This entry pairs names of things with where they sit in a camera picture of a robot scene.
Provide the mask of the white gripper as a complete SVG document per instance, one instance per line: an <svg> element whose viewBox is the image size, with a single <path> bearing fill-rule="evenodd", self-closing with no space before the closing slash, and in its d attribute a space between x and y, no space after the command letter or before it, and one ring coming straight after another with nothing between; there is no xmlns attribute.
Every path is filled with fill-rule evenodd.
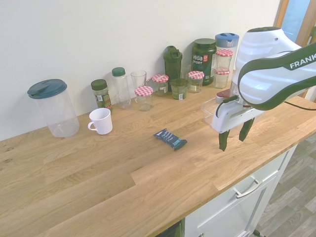
<svg viewBox="0 0 316 237"><path fill-rule="evenodd" d="M243 142L254 123L255 117L263 112L253 107L244 107L238 99L225 99L217 107L212 120L212 128L219 133L219 149L225 151L229 130L241 124L243 126L239 133L239 140Z"/></svg>

